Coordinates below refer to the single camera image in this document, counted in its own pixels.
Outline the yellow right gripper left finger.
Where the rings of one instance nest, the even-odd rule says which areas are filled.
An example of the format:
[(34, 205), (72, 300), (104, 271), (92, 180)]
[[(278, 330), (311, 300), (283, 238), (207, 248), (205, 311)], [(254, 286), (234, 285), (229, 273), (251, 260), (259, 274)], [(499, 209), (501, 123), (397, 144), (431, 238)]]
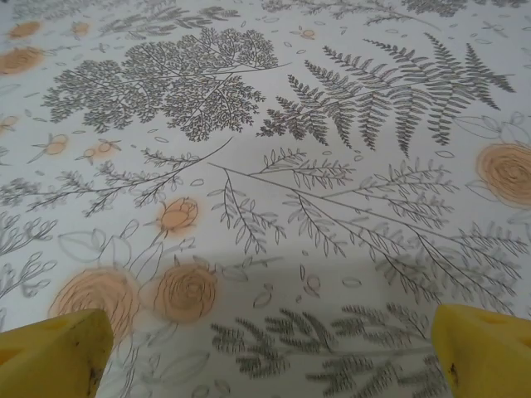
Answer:
[(2, 332), (0, 398), (95, 398), (112, 348), (101, 309)]

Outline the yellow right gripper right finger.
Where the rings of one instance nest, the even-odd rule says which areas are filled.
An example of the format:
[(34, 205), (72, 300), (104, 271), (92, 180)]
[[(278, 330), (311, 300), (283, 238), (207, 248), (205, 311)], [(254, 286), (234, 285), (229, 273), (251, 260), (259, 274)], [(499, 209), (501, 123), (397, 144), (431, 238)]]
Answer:
[(443, 304), (431, 341), (453, 398), (531, 398), (531, 320)]

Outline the floral patterned tablecloth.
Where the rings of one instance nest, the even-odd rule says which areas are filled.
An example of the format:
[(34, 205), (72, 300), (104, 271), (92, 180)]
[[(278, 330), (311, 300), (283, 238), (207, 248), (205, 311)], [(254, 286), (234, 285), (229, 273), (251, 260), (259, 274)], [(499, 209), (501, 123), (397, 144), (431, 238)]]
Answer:
[(0, 0), (0, 332), (97, 398), (451, 398), (436, 307), (531, 318), (531, 0)]

